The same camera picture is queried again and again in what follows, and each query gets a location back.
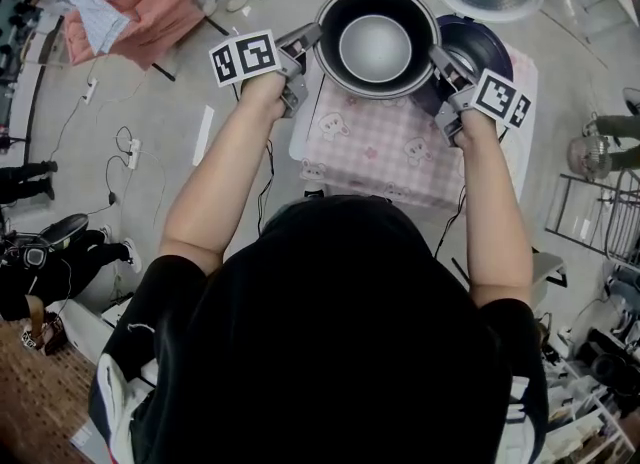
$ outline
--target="gray floor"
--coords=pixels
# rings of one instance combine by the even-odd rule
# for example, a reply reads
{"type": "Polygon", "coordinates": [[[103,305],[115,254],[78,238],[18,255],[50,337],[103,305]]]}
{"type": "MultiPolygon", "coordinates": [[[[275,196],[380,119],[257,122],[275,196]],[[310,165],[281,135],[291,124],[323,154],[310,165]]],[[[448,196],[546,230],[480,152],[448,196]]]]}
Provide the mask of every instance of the gray floor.
{"type": "MultiPolygon", "coordinates": [[[[253,0],[248,15],[220,11],[215,18],[238,32],[271,28],[278,36],[312,20],[323,1],[253,0]]],[[[436,14],[450,12],[439,0],[425,1],[436,14]]],[[[561,4],[557,1],[547,0],[545,10],[562,18],[561,4]]],[[[531,56],[539,69],[537,121],[521,206],[533,245],[562,256],[568,265],[569,288],[551,285],[540,309],[553,311],[558,326],[571,324],[577,313],[600,294],[603,260],[546,234],[543,228],[558,174],[568,172],[565,164],[568,141],[580,133],[592,111],[625,114],[622,88],[640,86],[640,34],[637,29],[621,29],[585,47],[543,13],[517,23],[490,26],[506,42],[531,56]]],[[[163,187],[163,173],[154,158],[142,155],[124,203],[122,192],[129,173],[119,162],[111,164],[109,181],[120,202],[92,216],[91,225],[108,223],[119,237],[131,236],[148,264],[155,256],[167,210],[192,171],[191,160],[205,105],[215,109],[213,137],[235,103],[229,88],[216,86],[207,58],[207,50],[220,40],[221,36],[207,25],[185,39],[173,56],[162,62],[176,72],[175,84],[154,70],[145,75],[133,63],[116,56],[99,59],[95,65],[49,69],[37,101],[32,134],[32,159],[36,161],[47,159],[55,148],[63,123],[79,96],[86,92],[85,82],[91,68],[91,76],[100,83],[91,104],[80,103],[55,156],[60,165],[60,172],[54,177],[56,201],[48,204],[44,212],[40,199],[21,204],[21,212],[27,213],[16,216],[21,226],[39,229],[36,226],[70,213],[105,206],[105,163],[117,152],[113,138],[116,131],[126,124],[142,140],[142,149],[154,154],[166,171],[166,189],[156,223],[153,216],[163,187]]],[[[302,192],[298,165],[287,152],[291,130],[290,121],[281,121],[272,135],[276,175],[267,216],[302,192]]],[[[229,252],[257,237],[257,194],[267,178],[265,158],[229,252]]],[[[427,242],[435,246],[446,219],[416,210],[411,211],[411,216],[427,242]]],[[[447,266],[452,256],[463,264],[466,262],[464,219],[456,222],[441,251],[441,259],[447,266]]],[[[130,274],[125,266],[120,266],[119,272],[121,289],[134,289],[139,276],[130,274]]],[[[100,309],[112,294],[113,278],[112,267],[104,270],[82,294],[81,301],[91,309],[100,309]]],[[[581,322],[587,323],[596,310],[602,309],[597,304],[581,322]]]]}

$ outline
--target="extension cord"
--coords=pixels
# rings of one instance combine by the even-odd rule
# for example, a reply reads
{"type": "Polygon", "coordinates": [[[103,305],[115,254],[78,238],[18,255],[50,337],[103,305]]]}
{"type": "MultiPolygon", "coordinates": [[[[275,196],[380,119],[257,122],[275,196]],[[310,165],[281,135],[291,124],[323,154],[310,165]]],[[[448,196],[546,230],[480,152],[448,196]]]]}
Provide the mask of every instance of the extension cord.
{"type": "Polygon", "coordinates": [[[142,148],[142,142],[139,139],[131,139],[131,147],[129,148],[129,162],[127,163],[127,167],[132,171],[135,171],[138,168],[140,148],[142,148]]]}
{"type": "Polygon", "coordinates": [[[93,98],[93,94],[96,92],[96,87],[98,87],[98,80],[95,78],[91,79],[89,82],[89,90],[87,91],[86,96],[83,96],[85,105],[91,103],[91,98],[93,98]]]}

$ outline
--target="floor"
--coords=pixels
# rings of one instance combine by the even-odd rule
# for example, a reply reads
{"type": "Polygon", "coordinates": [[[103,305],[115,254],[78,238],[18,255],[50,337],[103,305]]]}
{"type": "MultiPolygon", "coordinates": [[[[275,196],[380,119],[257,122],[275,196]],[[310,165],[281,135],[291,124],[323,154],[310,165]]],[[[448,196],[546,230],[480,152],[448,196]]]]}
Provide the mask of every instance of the floor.
{"type": "MultiPolygon", "coordinates": [[[[228,29],[247,32],[271,28],[278,36],[311,21],[324,0],[252,1],[245,14],[229,15],[220,11],[215,19],[228,29]]],[[[439,0],[425,0],[440,15],[450,11],[439,0]]],[[[490,25],[506,42],[532,57],[539,70],[537,121],[529,169],[521,207],[532,244],[564,258],[569,288],[549,286],[549,294],[540,311],[554,313],[554,325],[571,325],[576,315],[602,291],[603,260],[594,253],[544,232],[558,174],[568,172],[565,152],[569,140],[580,134],[593,111],[625,114],[621,97],[624,86],[640,85],[640,40],[637,29],[622,29],[586,46],[556,21],[563,21],[557,0],[545,2],[545,12],[523,21],[490,25]]],[[[221,35],[202,25],[184,40],[172,57],[162,61],[175,72],[177,81],[169,82],[154,70],[140,71],[120,57],[102,58],[95,64],[47,70],[37,101],[33,125],[33,161],[48,159],[65,120],[78,99],[86,93],[88,77],[99,85],[90,105],[79,103],[66,128],[55,159],[60,171],[54,177],[56,201],[41,199],[19,206],[16,222],[25,229],[40,229],[44,224],[79,211],[106,206],[105,163],[117,153],[114,136],[122,125],[141,139],[142,155],[138,170],[129,177],[119,161],[109,168],[109,183],[119,196],[114,207],[91,217],[92,226],[108,223],[121,238],[132,237],[146,264],[155,256],[167,210],[192,171],[191,160],[205,105],[215,110],[211,138],[232,110],[235,99],[229,88],[219,89],[214,81],[207,50],[221,41],[221,35]],[[163,190],[163,171],[166,188],[163,190]],[[130,180],[126,198],[125,185],[130,180]],[[154,212],[161,198],[158,216],[154,212]]],[[[281,121],[274,128],[275,182],[269,197],[267,216],[302,193],[298,164],[289,158],[287,148],[292,122],[281,121]]],[[[257,194],[268,178],[265,158],[231,244],[229,253],[244,247],[257,237],[257,194]]],[[[444,222],[427,211],[411,211],[425,239],[435,246],[444,222]]],[[[441,260],[450,266],[451,257],[465,263],[464,219],[450,231],[441,260]]],[[[135,289],[139,276],[127,267],[118,270],[118,288],[135,289]]],[[[90,309],[106,304],[114,288],[114,270],[103,270],[79,298],[90,309]]],[[[613,306],[596,303],[581,315],[587,326],[597,312],[614,313],[613,306]]]]}
{"type": "Polygon", "coordinates": [[[0,326],[0,460],[39,464],[89,461],[70,443],[87,421],[95,367],[67,344],[53,356],[27,352],[19,322],[0,326]]]}

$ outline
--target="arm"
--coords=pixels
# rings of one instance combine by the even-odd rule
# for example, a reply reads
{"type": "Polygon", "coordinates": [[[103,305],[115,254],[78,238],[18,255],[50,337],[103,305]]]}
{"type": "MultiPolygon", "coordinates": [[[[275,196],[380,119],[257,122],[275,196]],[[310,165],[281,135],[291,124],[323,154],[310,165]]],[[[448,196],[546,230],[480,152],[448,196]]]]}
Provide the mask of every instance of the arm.
{"type": "Polygon", "coordinates": [[[44,304],[39,297],[25,295],[29,304],[29,316],[31,317],[31,339],[37,343],[36,348],[40,348],[44,343],[42,339],[42,325],[44,324],[44,304]]]}
{"type": "Polygon", "coordinates": [[[467,261],[478,307],[503,298],[530,302],[533,258],[494,123],[462,113],[456,143],[467,185],[467,261]]]}
{"type": "Polygon", "coordinates": [[[269,73],[251,80],[171,207],[160,255],[183,256],[205,274],[222,257],[244,210],[276,119],[284,113],[285,79],[269,73]]]}

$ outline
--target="metal rack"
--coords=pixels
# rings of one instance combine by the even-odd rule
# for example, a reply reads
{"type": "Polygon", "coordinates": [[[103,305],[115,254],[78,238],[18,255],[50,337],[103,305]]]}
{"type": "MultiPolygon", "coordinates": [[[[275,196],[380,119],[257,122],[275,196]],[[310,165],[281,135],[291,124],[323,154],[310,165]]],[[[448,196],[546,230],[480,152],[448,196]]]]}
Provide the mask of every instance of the metal rack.
{"type": "Polygon", "coordinates": [[[640,177],[625,169],[612,186],[561,174],[545,231],[640,272],[640,177]]]}

